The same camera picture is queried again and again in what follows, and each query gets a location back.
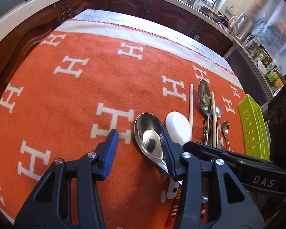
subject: green basket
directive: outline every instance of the green basket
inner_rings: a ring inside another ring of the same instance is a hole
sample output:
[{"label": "green basket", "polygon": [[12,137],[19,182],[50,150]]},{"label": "green basket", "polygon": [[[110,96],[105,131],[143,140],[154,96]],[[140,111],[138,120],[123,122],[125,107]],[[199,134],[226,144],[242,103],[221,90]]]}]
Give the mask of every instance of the green basket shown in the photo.
[{"label": "green basket", "polygon": [[237,106],[242,120],[246,155],[269,160],[268,137],[259,105],[247,94]]}]

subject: wooden cabinet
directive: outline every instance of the wooden cabinet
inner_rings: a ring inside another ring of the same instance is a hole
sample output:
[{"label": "wooden cabinet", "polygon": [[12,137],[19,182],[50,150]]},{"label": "wooden cabinet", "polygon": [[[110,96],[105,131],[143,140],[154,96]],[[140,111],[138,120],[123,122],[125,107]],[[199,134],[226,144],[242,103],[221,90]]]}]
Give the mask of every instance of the wooden cabinet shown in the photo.
[{"label": "wooden cabinet", "polygon": [[86,9],[97,9],[98,0],[66,0],[66,17],[73,18]]},{"label": "wooden cabinet", "polygon": [[201,26],[198,41],[222,57],[233,45],[231,40],[205,21]]},{"label": "wooden cabinet", "polygon": [[0,42],[0,97],[27,55],[58,25],[65,1],[48,6],[18,25]]},{"label": "wooden cabinet", "polygon": [[199,19],[192,13],[163,0],[156,0],[147,18],[180,33],[191,36],[192,28],[198,27]]},{"label": "wooden cabinet", "polygon": [[155,0],[99,0],[98,9],[146,18]]}]

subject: red stitched trim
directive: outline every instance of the red stitched trim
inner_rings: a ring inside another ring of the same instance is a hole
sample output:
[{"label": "red stitched trim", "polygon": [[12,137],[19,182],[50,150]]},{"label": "red stitched trim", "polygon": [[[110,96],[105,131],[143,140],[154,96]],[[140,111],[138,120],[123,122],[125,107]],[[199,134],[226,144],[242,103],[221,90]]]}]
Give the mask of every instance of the red stitched trim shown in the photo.
[{"label": "red stitched trim", "polygon": [[203,56],[204,58],[210,60],[211,62],[213,62],[214,64],[216,64],[217,66],[219,66],[220,68],[224,69],[226,72],[228,72],[228,73],[232,74],[233,76],[237,77],[235,74],[233,74],[232,72],[230,72],[228,69],[226,69],[226,68],[224,68],[223,66],[219,65],[217,62],[213,61],[212,59],[207,58],[206,56],[202,55],[201,53],[196,52],[195,50],[193,50],[193,49],[191,49],[191,48],[189,48],[189,47],[186,47],[186,46],[184,46],[184,45],[182,45],[182,44],[180,44],[180,43],[177,43],[177,42],[175,42],[175,41],[173,41],[173,40],[167,39],[167,38],[165,38],[165,37],[163,37],[163,36],[160,36],[160,35],[158,35],[158,34],[155,34],[155,33],[150,33],[150,32],[146,32],[146,31],[144,31],[144,30],[137,29],[137,28],[134,28],[134,27],[124,26],[124,25],[120,25],[120,24],[116,24],[116,23],[111,23],[111,22],[101,22],[101,21],[91,21],[91,20],[78,20],[78,19],[68,19],[67,21],[83,21],[83,22],[89,21],[89,22],[95,22],[95,23],[101,23],[101,24],[108,24],[108,25],[113,25],[113,26],[118,26],[118,27],[124,27],[124,28],[128,28],[128,29],[136,30],[136,31],[139,31],[139,32],[147,33],[147,34],[150,34],[150,35],[159,37],[159,38],[161,38],[161,39],[168,40],[168,41],[170,41],[170,42],[172,42],[172,43],[175,43],[175,44],[177,44],[177,45],[180,45],[180,46],[182,46],[182,47],[184,47],[184,48],[187,48],[188,50],[191,50],[191,51],[193,51],[193,52],[199,54],[200,56]]}]

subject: screw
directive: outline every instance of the screw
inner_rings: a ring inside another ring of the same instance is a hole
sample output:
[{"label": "screw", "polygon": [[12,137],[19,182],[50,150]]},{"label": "screw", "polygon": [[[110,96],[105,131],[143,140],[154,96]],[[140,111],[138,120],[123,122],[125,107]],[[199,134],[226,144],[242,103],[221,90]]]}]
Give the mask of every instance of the screw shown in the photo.
[{"label": "screw", "polygon": [[61,158],[58,158],[58,159],[54,160],[54,163],[57,164],[57,165],[60,165],[60,164],[63,163],[63,160]]},{"label": "screw", "polygon": [[89,152],[89,153],[88,153],[88,157],[90,157],[90,158],[95,158],[95,157],[96,157],[96,153],[95,153],[94,151]]},{"label": "screw", "polygon": [[219,159],[216,159],[216,163],[217,163],[218,165],[223,165],[223,164],[224,164],[224,161],[219,158]]},{"label": "screw", "polygon": [[184,152],[184,153],[182,153],[182,157],[184,157],[184,158],[190,158],[190,157],[191,157],[191,153],[189,153],[189,152]]}]

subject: table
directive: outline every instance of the table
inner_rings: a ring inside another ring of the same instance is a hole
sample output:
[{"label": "table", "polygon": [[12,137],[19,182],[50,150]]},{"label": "table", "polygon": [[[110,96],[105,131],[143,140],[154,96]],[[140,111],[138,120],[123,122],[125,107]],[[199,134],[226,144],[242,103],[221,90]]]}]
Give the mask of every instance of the table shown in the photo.
[{"label": "table", "polygon": [[[244,153],[237,104],[245,93],[228,63],[174,30],[133,16],[86,10],[60,25],[25,59],[0,101],[0,209],[13,222],[56,158],[78,159],[106,139],[120,143],[110,176],[98,182],[107,228],[163,228],[172,206],[169,178],[137,146],[135,118],[171,111],[188,117],[202,140],[198,83],[205,79],[230,122],[232,151]],[[223,145],[226,142],[219,133]],[[75,192],[72,209],[75,211]]]}]

